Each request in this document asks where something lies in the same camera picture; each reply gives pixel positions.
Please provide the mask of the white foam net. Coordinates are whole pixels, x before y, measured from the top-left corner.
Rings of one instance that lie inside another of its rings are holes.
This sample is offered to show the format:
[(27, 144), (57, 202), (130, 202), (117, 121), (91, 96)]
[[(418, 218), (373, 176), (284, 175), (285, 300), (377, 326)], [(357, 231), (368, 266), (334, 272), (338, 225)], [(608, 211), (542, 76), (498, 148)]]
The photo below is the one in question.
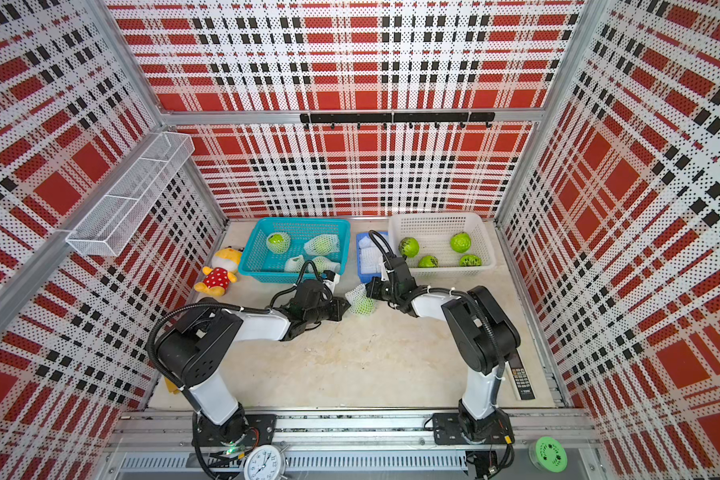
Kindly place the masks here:
[(284, 271), (287, 273), (300, 273), (305, 263), (306, 260), (303, 255), (291, 257), (286, 260)]
[(359, 316), (370, 316), (376, 310), (375, 300), (367, 294), (364, 284), (360, 284), (345, 294), (349, 303), (349, 312)]

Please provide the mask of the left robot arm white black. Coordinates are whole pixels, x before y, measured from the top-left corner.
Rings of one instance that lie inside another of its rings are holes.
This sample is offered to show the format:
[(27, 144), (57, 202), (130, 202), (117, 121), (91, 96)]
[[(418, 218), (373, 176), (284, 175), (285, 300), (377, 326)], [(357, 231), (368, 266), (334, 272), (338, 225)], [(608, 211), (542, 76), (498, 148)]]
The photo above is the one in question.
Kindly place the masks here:
[(291, 341), (325, 321), (339, 322), (350, 303), (334, 295), (340, 275), (310, 260), (296, 282), (265, 308), (204, 298), (156, 321), (146, 340), (150, 362), (227, 441), (246, 431), (244, 408), (218, 372), (234, 343)]

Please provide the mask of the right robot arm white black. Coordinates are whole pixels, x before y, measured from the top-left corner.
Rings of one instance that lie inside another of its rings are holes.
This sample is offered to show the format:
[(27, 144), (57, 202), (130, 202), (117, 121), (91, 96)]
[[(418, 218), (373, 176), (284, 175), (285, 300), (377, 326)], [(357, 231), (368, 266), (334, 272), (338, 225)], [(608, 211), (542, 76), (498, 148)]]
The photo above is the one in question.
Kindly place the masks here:
[(392, 253), (379, 232), (371, 230), (368, 237), (381, 253), (387, 275), (366, 285), (368, 296), (412, 317), (444, 321), (468, 367), (457, 416), (465, 441), (513, 444), (509, 415), (498, 406), (506, 364), (521, 345), (507, 314), (484, 286), (464, 292), (417, 284), (406, 260)]

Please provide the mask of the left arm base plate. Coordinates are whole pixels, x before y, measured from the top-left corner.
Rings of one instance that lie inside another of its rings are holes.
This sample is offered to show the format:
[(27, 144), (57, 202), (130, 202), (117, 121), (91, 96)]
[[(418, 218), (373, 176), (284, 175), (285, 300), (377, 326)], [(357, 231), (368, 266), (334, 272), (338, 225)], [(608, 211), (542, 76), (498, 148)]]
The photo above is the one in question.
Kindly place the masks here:
[(195, 414), (192, 445), (196, 447), (236, 447), (240, 449), (269, 445), (275, 432), (277, 417), (271, 414), (242, 415), (235, 413), (225, 423), (214, 424), (202, 414)]

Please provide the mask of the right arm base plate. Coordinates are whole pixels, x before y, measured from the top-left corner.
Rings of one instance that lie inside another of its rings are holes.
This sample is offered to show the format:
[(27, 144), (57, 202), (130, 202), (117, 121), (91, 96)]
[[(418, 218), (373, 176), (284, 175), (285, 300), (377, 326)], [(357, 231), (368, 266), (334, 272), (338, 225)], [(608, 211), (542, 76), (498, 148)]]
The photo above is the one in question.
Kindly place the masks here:
[(433, 415), (433, 435), (437, 445), (512, 445), (515, 435), (509, 415), (494, 411), (484, 419), (473, 419), (466, 412)]

